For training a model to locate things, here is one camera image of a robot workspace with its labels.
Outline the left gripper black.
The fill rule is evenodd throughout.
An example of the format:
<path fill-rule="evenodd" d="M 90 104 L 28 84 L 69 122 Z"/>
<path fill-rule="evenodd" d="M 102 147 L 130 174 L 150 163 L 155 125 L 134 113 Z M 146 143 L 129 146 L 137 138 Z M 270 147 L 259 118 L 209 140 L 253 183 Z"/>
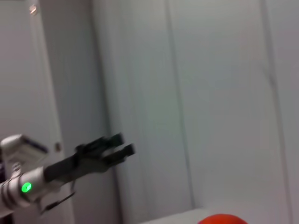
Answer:
<path fill-rule="evenodd" d="M 103 152 L 124 144 L 121 133 L 109 138 L 99 138 L 75 148 L 75 154 L 45 168 L 45 181 L 69 183 L 91 173 L 105 173 L 109 167 L 123 163 L 135 154 L 133 144 L 125 146 L 105 157 Z"/>

